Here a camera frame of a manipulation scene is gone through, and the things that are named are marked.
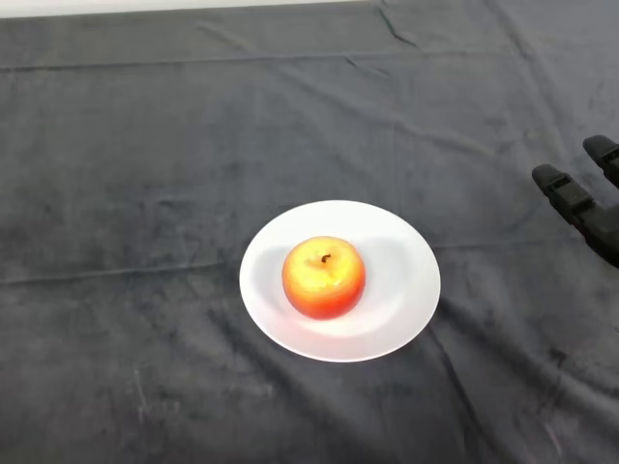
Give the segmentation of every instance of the tablecloth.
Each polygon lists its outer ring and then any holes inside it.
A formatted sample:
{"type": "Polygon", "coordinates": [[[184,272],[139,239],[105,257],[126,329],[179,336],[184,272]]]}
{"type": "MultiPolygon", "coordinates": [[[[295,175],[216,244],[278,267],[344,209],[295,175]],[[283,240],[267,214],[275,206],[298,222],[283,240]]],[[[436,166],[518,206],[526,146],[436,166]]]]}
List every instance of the tablecloth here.
{"type": "Polygon", "coordinates": [[[0,462],[616,463],[619,271],[530,178],[604,205],[616,0],[388,0],[0,21],[0,462]],[[238,269],[368,202],[441,299],[369,362],[285,351],[238,269]]]}

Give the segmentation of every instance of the white wall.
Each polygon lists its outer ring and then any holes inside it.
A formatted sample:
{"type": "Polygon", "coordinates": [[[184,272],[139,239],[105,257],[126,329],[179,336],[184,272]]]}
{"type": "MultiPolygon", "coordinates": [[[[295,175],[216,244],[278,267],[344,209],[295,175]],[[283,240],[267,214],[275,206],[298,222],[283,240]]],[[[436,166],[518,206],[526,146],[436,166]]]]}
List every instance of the white wall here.
{"type": "Polygon", "coordinates": [[[342,0],[0,0],[0,17],[81,15],[334,1],[342,0]]]}

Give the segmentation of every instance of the dark gray cloth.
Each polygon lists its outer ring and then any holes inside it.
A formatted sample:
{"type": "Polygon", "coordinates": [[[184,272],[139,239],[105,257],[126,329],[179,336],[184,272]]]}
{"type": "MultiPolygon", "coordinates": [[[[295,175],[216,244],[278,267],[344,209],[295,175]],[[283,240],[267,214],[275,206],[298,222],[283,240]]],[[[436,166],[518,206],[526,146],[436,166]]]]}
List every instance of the dark gray cloth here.
{"type": "Polygon", "coordinates": [[[530,179],[603,203],[616,0],[0,21],[0,462],[605,464],[619,271],[530,179]],[[369,202],[436,253],[428,328],[315,362],[238,267],[287,209],[369,202]]]}

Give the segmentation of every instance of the white plate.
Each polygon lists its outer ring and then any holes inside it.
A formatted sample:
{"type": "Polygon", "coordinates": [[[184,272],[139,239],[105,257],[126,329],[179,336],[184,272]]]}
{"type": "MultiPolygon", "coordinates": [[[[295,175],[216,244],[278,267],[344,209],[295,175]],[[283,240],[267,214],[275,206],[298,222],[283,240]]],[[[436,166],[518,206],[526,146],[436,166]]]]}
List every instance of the white plate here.
{"type": "Polygon", "coordinates": [[[321,361],[350,363],[391,353],[429,322],[440,294],[436,258],[410,224],[354,201],[321,201],[276,217],[253,238],[241,263],[241,296],[258,327],[288,350],[321,361]],[[348,313],[317,321],[288,302],[281,267],[311,237],[339,237],[366,265],[366,290],[348,313]]]}

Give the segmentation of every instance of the apple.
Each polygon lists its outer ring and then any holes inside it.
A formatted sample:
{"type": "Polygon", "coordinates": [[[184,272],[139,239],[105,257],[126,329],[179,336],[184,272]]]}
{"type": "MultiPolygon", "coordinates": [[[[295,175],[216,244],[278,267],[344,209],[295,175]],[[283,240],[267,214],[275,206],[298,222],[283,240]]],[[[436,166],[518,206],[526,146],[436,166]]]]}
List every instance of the apple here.
{"type": "Polygon", "coordinates": [[[288,253],[281,280],[286,298],[299,312],[314,319],[332,319],[361,299],[366,266],[346,240],[314,237],[288,253]]]}

